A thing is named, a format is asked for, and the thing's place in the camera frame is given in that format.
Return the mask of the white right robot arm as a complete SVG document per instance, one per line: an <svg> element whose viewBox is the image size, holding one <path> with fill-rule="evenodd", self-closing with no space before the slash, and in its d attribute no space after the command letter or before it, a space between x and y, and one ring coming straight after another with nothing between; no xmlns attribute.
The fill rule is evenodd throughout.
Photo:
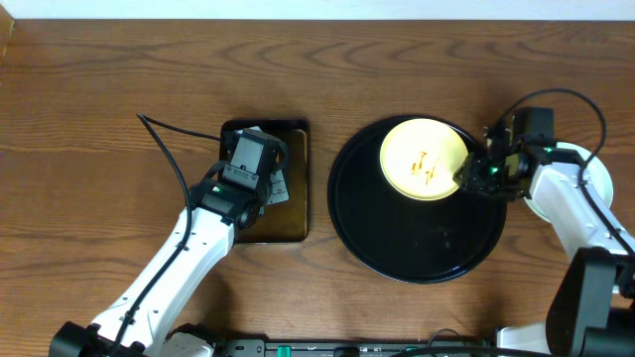
<svg viewBox="0 0 635 357"><path fill-rule="evenodd" d="M498 331L499 348L559 356L631 356L634 239L596 192L578 152L557 146L551 129L487 131L487 149L455 172L458 186L483 195L526 196L547 219L571 259L543 323Z"/></svg>

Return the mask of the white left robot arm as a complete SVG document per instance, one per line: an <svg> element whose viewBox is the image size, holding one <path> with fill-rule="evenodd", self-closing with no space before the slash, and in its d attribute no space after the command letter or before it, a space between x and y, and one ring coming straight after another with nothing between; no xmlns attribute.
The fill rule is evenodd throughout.
<svg viewBox="0 0 635 357"><path fill-rule="evenodd" d="M207 273L230 251L237 231L265 206L289 198L283 170L214 165L191 187L169 238L133 284L86 326L65 323L52 356L211 356L216 346L197 326L171 327Z"/></svg>

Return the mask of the yellow plate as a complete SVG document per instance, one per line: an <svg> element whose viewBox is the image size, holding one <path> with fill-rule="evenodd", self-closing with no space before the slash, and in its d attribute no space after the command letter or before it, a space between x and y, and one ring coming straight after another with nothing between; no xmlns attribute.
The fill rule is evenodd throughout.
<svg viewBox="0 0 635 357"><path fill-rule="evenodd" d="M380 146L380 168L401 194L421 201L446 198L458 190L454 174L468 156L465 141L448 124L429 118L392 128Z"/></svg>

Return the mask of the light green plate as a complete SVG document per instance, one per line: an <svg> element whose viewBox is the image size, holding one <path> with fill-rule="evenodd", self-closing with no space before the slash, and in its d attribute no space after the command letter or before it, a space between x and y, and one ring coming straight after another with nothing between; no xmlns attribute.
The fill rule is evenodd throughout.
<svg viewBox="0 0 635 357"><path fill-rule="evenodd" d="M569 142L557 142L558 149L568 149L577 151L580 156L586 160L590 156L590 151L577 144ZM599 158L593 158L589 163L589 179L592 182L596 192L602 198L607 207L610 207L613 201L614 186L612 178L606 166ZM541 219L550 222L548 216L543 212L540 206L532 199L525 197L527 206Z"/></svg>

